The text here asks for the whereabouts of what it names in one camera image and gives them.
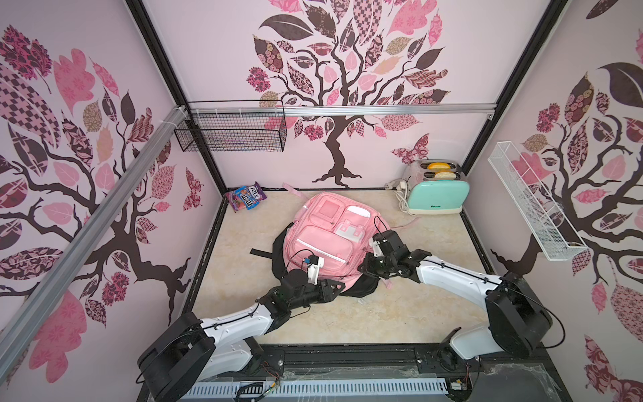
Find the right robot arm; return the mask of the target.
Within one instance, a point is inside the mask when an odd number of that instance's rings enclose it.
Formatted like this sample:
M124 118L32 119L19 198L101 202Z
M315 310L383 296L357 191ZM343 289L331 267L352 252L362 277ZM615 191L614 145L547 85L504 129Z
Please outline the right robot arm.
M453 266L416 250L397 256L368 253L359 271L381 279L402 277L437 286L482 308L487 321L453 330L448 349L462 360L504 352L528 358L553 325L549 311L524 279L512 273L495 276Z

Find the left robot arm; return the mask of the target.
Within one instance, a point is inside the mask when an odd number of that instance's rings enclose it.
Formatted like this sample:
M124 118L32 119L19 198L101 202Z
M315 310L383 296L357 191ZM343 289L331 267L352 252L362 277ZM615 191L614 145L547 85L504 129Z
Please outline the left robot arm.
M305 271L295 269L237 313L207 319L185 313L138 358L136 382L146 385L155 401L180 400L200 380L242 371L259 360L256 338L287 323L294 309L330 303L344 289L344 283L330 279L310 283Z

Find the pink backpack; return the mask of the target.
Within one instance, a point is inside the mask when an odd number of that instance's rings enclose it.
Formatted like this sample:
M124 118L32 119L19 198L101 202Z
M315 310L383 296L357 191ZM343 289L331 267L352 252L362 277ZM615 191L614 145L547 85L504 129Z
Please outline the pink backpack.
M373 250L369 244L373 236L388 229L388 222L376 209L328 192L308 198L292 222L283 248L286 274L295 269L306 271L303 260L320 256L325 262L319 281L348 279L344 291L358 279L358 266Z

